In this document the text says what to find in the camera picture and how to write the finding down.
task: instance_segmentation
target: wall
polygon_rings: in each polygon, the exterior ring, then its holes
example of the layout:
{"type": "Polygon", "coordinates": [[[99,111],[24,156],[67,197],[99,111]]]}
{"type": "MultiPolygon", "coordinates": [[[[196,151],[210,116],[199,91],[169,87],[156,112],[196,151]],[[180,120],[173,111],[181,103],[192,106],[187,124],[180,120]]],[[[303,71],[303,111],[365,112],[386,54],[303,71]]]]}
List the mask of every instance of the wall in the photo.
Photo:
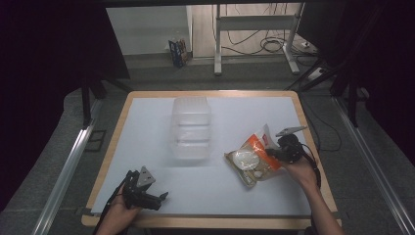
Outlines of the wall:
{"type": "Polygon", "coordinates": [[[177,31],[191,51],[190,11],[186,6],[107,9],[123,55],[166,53],[167,40],[177,31]]]}

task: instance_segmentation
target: food package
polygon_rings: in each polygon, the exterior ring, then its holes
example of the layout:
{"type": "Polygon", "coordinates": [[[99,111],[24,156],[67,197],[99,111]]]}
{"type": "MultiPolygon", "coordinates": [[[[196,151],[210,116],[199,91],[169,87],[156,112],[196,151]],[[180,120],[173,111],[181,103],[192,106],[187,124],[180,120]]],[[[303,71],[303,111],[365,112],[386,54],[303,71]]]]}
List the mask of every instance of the food package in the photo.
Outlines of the food package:
{"type": "Polygon", "coordinates": [[[265,180],[272,172],[281,167],[273,157],[268,156],[265,149],[277,148],[269,134],[266,124],[254,133],[240,149],[225,154],[225,161],[239,174],[248,187],[254,187],[258,181],[265,180]]]}

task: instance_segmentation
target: clear plastic container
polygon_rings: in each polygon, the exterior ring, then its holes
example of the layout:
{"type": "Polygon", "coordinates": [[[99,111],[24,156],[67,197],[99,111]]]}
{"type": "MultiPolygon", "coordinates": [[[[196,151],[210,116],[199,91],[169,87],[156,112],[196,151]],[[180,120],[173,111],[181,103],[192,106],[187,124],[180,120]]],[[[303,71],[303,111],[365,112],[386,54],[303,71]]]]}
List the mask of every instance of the clear plastic container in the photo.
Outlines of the clear plastic container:
{"type": "Polygon", "coordinates": [[[179,97],[171,114],[170,146],[181,160],[202,160],[210,154],[210,106],[206,97],[179,97]]]}

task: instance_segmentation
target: gray carpet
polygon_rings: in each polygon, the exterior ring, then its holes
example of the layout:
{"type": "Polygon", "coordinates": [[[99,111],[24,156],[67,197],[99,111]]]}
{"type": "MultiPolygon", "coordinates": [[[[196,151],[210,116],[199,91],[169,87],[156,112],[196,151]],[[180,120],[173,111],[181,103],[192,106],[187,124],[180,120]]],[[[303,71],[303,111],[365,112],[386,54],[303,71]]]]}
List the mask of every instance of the gray carpet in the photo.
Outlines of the gray carpet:
{"type": "MultiPolygon", "coordinates": [[[[137,66],[134,60],[134,58],[127,60],[131,79],[121,81],[134,90],[282,90],[297,77],[291,75],[287,63],[282,58],[262,58],[256,61],[244,59],[242,63],[228,60],[222,66],[222,76],[213,75],[211,61],[192,61],[188,66],[177,69],[166,61],[141,67],[137,66]]],[[[306,67],[300,66],[300,69],[304,71],[306,67]]],[[[103,146],[98,152],[83,153],[49,234],[91,234],[93,230],[84,227],[80,218],[87,212],[84,207],[127,96],[117,87],[107,82],[104,84],[108,96],[104,100],[94,128],[94,130],[106,131],[103,146]]],[[[303,93],[301,97],[303,108],[315,127],[312,128],[314,141],[320,146],[321,161],[339,208],[344,229],[347,234],[401,234],[378,186],[336,112],[328,93],[329,85],[330,81],[327,81],[303,93]]],[[[410,183],[415,178],[413,165],[371,118],[364,108],[364,103],[358,104],[357,121],[360,131],[397,195],[414,217],[415,186],[410,183]]],[[[80,91],[77,90],[67,96],[65,112],[54,135],[22,187],[0,214],[1,234],[29,234],[33,230],[81,125],[82,107],[80,91]]],[[[91,143],[87,148],[94,149],[97,145],[91,143]]],[[[154,233],[184,234],[180,230],[154,231],[154,233]]],[[[277,233],[262,231],[256,234],[277,233]]]]}

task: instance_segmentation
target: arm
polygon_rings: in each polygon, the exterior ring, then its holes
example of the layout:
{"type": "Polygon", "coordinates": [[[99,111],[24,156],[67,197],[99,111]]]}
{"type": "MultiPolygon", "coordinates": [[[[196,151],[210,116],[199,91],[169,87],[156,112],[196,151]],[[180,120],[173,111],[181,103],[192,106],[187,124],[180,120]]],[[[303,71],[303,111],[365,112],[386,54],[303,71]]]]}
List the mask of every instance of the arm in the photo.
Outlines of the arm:
{"type": "Polygon", "coordinates": [[[111,203],[110,209],[98,228],[97,235],[116,235],[124,228],[128,227],[137,213],[141,210],[141,208],[128,209],[125,206],[124,199],[121,195],[122,189],[123,186],[119,189],[118,195],[111,203]]]}
{"type": "Polygon", "coordinates": [[[282,163],[282,165],[304,191],[319,235],[344,235],[345,232],[324,202],[320,189],[317,186],[315,173],[308,161],[305,158],[301,158],[294,164],[282,163]]]}

